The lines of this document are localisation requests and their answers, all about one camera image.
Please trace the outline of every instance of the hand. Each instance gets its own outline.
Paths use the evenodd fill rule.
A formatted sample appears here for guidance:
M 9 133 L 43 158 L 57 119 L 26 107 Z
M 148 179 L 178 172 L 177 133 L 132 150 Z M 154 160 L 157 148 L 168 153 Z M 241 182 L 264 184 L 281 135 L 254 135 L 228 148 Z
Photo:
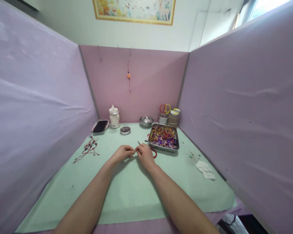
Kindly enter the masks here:
M 111 160 L 120 163 L 123 161 L 126 157 L 135 154 L 136 151 L 134 148 L 128 145 L 122 145 L 120 146 L 116 152 L 112 155 Z
M 141 164 L 147 171 L 150 171 L 156 165 L 153 153 L 146 144 L 142 143 L 141 145 L 137 146 L 136 152 L 139 156 Z

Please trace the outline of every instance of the red-handled scissors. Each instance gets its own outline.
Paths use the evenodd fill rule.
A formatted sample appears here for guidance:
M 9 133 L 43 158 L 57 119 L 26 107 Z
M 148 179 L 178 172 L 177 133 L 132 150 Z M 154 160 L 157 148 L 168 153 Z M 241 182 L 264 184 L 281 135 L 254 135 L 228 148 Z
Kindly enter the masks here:
M 163 114 L 169 114 L 171 109 L 172 108 L 169 104 L 161 104 L 161 106 L 160 106 L 160 112 Z
M 153 156 L 153 158 L 156 158 L 157 157 L 157 152 L 152 148 L 150 148 L 150 150 L 153 150 L 155 152 L 155 156 Z

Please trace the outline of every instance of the white tissue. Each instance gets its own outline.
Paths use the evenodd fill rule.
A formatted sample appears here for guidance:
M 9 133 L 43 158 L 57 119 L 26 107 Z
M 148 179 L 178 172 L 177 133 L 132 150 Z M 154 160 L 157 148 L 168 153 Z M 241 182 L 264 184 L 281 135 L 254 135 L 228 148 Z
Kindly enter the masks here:
M 205 179 L 215 180 L 215 176 L 212 173 L 212 169 L 209 167 L 209 165 L 206 162 L 198 161 L 198 163 L 195 165 L 197 169 L 203 173 L 203 176 Z

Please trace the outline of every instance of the person's right hand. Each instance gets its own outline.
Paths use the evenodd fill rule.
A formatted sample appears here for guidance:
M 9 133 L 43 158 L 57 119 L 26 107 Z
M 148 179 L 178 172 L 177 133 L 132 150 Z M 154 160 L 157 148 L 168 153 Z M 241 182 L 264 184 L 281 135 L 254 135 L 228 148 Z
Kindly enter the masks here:
M 139 156 L 141 164 L 147 171 L 150 171 L 156 165 L 153 153 L 146 144 L 142 143 L 141 145 L 137 146 L 136 152 Z

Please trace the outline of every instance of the light green mat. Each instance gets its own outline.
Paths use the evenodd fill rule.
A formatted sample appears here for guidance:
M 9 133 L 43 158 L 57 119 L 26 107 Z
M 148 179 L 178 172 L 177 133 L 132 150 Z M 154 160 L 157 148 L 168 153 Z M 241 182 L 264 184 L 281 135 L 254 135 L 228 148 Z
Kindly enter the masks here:
M 82 193 L 102 165 L 120 145 L 136 147 L 137 141 L 144 142 L 150 129 L 138 123 L 122 124 L 131 127 L 127 136 L 120 135 L 119 128 L 107 129 L 99 136 L 95 151 L 72 164 L 81 154 L 89 138 L 73 154 L 47 185 L 39 200 L 20 224 L 16 232 L 35 232 L 54 229 L 65 213 Z M 170 153 L 156 149 L 155 162 L 195 201 L 203 212 L 216 212 L 234 206 L 235 196 L 226 182 L 204 158 L 200 151 L 178 129 L 180 150 Z M 200 160 L 213 169 L 215 181 L 207 180 L 195 167 Z M 126 159 L 117 168 L 112 179 L 98 224 L 111 224 L 167 217 L 157 194 L 155 185 L 137 157 Z

